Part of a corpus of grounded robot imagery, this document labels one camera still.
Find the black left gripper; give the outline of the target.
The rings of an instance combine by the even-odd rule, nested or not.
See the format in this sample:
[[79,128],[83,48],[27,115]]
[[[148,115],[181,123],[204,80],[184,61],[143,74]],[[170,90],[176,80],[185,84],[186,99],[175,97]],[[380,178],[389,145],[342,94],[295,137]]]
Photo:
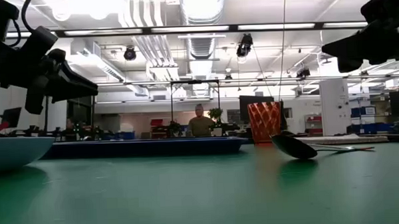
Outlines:
[[58,37],[51,32],[32,33],[25,44],[14,49],[0,40],[0,87],[11,85],[27,89],[25,110],[31,114],[43,111],[43,99],[60,102],[85,96],[96,96],[98,85],[76,73],[67,61],[64,52],[47,55]]

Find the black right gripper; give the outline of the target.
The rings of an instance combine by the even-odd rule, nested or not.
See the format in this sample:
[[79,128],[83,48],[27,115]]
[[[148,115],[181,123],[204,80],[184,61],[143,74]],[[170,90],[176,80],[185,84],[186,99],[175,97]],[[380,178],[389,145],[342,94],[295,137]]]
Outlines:
[[[367,18],[366,22],[366,29],[322,46],[324,53],[337,57],[339,72],[359,69],[363,61],[354,58],[369,58],[370,64],[382,64],[390,59],[399,60],[399,17],[372,17]],[[373,40],[370,43],[373,47],[371,55],[367,41],[369,37]]]

